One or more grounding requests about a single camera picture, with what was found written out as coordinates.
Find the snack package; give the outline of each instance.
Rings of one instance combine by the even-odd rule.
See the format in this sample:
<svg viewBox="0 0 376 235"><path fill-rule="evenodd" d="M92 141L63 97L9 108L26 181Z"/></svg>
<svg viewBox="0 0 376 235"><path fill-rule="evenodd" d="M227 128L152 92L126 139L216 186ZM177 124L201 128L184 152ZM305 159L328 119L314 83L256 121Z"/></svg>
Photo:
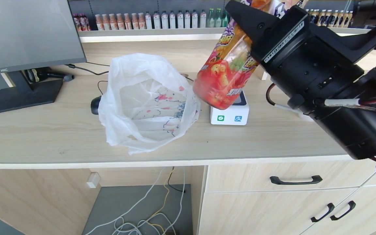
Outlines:
<svg viewBox="0 0 376 235"><path fill-rule="evenodd" d="M279 18L297 4L301 8L308 0L241 0ZM258 63L250 56L252 41L231 19L213 52L197 74L194 92L217 109L225 110L234 103Z"/></svg>

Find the computer mouse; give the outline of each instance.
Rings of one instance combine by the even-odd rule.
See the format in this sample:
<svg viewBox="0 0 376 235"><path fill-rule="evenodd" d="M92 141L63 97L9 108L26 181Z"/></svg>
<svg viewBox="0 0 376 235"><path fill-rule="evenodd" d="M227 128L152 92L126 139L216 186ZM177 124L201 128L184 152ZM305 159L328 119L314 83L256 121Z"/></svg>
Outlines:
<svg viewBox="0 0 376 235"><path fill-rule="evenodd" d="M91 101L91 113L98 115L98 106L100 105L101 96L94 98Z"/></svg>

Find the plastic bag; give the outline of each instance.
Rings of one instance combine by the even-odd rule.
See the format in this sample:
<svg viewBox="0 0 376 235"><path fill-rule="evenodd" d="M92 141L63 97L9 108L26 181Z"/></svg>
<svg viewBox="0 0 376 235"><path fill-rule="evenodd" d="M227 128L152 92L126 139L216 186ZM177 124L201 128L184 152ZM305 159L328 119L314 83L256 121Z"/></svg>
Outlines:
<svg viewBox="0 0 376 235"><path fill-rule="evenodd" d="M185 134L198 119L200 101L187 79L163 57L114 58L98 107L106 141L151 152Z"/></svg>

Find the countertop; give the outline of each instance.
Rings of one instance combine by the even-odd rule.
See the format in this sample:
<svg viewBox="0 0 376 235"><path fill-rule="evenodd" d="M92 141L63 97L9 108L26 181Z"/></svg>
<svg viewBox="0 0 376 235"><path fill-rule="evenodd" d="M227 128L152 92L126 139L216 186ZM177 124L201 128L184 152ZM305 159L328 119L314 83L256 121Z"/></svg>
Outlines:
<svg viewBox="0 0 376 235"><path fill-rule="evenodd" d="M196 73L189 73L191 78ZM91 100L100 95L107 75L79 75L65 82L56 101L0 113L0 168L100 168L207 165L240 162L349 159L345 151L313 122L270 106L270 81L251 77L244 92L250 106L245 126L210 124L210 110L186 134L150 153L128 155L127 147L110 146ZM105 90L106 82L100 83ZM287 97L273 89L271 97Z"/></svg>

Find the black drawer handle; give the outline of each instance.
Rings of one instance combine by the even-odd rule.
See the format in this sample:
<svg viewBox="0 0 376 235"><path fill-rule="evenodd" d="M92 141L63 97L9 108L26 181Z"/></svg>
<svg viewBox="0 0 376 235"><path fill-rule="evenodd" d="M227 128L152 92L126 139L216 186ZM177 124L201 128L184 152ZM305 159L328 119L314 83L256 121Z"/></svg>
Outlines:
<svg viewBox="0 0 376 235"><path fill-rule="evenodd" d="M313 223L317 223L320 220L322 220L324 217L326 217L328 214L330 214L335 209L335 206L331 202L329 204L327 204L327 207L329 208L329 211L326 214L324 214L324 216L320 217L319 219L316 219L316 217L312 217L311 221Z"/></svg>
<svg viewBox="0 0 376 235"><path fill-rule="evenodd" d="M342 214L340 217L336 217L336 216L330 216L330 219L331 220L340 220L343 216L347 215L349 212L351 212L351 210L353 210L355 207L356 207L356 203L354 201L350 201L349 203L349 210L345 212L345 214Z"/></svg>
<svg viewBox="0 0 376 235"><path fill-rule="evenodd" d="M312 176L312 181L310 182L284 182L279 179L279 177L269 177L271 182L274 184L282 184L282 185L303 185L303 184L316 184L320 183L323 179L320 176Z"/></svg>

